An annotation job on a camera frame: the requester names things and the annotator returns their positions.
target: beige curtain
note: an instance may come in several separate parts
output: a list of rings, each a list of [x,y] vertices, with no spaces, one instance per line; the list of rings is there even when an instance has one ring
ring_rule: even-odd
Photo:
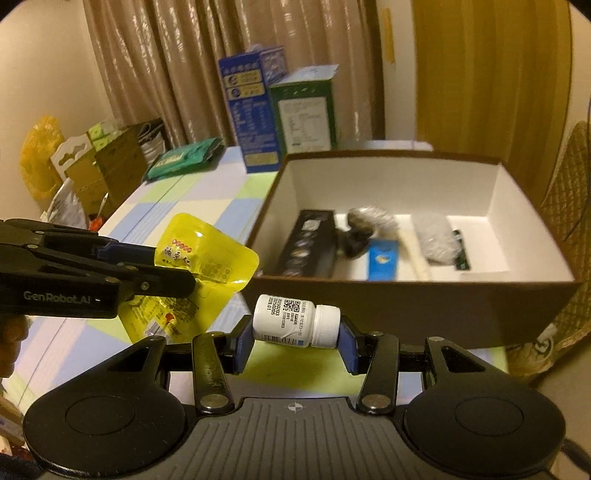
[[[339,63],[341,138],[380,138],[379,30],[370,0],[85,0],[99,70],[116,117],[162,117],[175,145],[232,128],[217,61],[251,44],[284,45],[291,70]]]

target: table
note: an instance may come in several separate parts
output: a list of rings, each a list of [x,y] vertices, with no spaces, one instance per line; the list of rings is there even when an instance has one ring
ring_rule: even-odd
[[[188,212],[244,243],[274,178],[275,173],[246,174],[240,149],[230,147],[210,171],[140,186],[105,223],[100,234],[127,243],[155,246],[170,219],[176,213]],[[247,312],[237,294],[210,330],[229,332]],[[37,317],[22,344],[15,374],[3,381],[7,396],[25,412],[39,396],[129,344],[119,319]],[[506,370],[504,349],[481,349],[474,353]],[[336,350],[257,342],[245,372],[239,377],[229,376],[229,383],[236,401],[252,395],[348,395],[354,399],[364,377],[349,375]],[[182,402],[192,404],[191,373],[173,374],[170,390]],[[419,374],[401,374],[398,403],[409,402],[420,391]]]

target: white bottle cap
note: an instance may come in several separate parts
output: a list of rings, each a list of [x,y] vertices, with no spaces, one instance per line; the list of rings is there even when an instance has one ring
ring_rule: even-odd
[[[339,326],[339,308],[331,305],[316,306],[311,345],[319,348],[335,348],[339,337]]]

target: yellow plastic pouch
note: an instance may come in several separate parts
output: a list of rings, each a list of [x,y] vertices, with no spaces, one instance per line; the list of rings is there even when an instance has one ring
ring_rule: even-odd
[[[197,287],[186,299],[135,297],[119,309],[133,342],[163,335],[170,343],[190,342],[207,331],[232,298],[254,275],[259,259],[212,225],[188,213],[168,224],[156,246],[154,264],[190,270]]]

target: metal screw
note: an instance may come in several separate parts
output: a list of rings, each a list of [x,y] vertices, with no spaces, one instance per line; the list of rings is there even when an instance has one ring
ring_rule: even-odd
[[[361,403],[370,410],[381,410],[382,408],[388,408],[391,404],[391,400],[386,395],[372,393],[364,396],[361,399]]]
[[[211,393],[209,395],[205,395],[201,398],[199,403],[203,405],[205,408],[222,408],[228,404],[228,398],[225,395],[220,395],[219,393]]]

